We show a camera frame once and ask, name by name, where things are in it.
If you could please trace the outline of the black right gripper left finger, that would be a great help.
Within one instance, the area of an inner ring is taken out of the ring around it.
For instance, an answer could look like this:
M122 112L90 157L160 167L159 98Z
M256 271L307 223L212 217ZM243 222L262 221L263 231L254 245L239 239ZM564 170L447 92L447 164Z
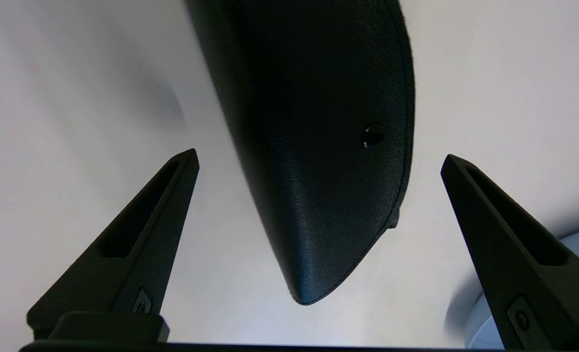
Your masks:
M160 313L199 169L194 149L160 168L30 308L34 339L68 313Z

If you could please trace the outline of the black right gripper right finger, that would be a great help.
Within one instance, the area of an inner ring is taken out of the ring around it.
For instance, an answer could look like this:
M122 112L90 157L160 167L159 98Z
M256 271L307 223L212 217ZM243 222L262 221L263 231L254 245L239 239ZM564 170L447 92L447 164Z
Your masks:
M579 256L473 163L440 174L504 348L579 350Z

